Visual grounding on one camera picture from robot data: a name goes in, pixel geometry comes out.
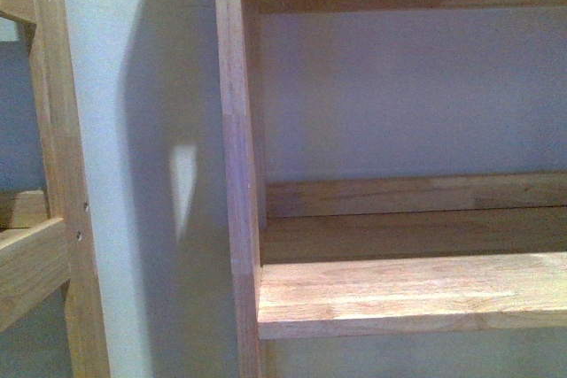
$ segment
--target shelf unit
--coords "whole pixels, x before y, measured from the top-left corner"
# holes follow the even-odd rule
[[[567,0],[216,0],[240,374],[264,341],[567,326],[567,172],[266,183],[262,13]]]
[[[0,332],[61,290],[75,377],[110,377],[64,0],[0,0],[28,47],[47,192],[0,193]]]

